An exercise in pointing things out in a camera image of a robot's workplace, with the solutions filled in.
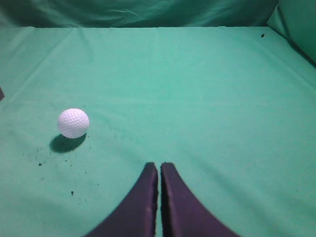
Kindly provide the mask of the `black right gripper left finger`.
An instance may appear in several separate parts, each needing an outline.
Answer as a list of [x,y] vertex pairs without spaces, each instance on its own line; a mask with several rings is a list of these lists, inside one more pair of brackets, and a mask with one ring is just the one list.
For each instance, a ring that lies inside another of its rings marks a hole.
[[158,171],[145,164],[136,183],[120,204],[87,237],[154,237],[158,200]]

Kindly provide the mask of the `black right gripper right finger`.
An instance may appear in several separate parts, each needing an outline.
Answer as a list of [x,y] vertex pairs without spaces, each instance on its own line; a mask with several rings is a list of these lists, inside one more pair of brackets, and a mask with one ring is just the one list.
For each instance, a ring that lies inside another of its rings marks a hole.
[[164,237],[238,236],[203,206],[182,180],[173,163],[163,163],[160,174]]

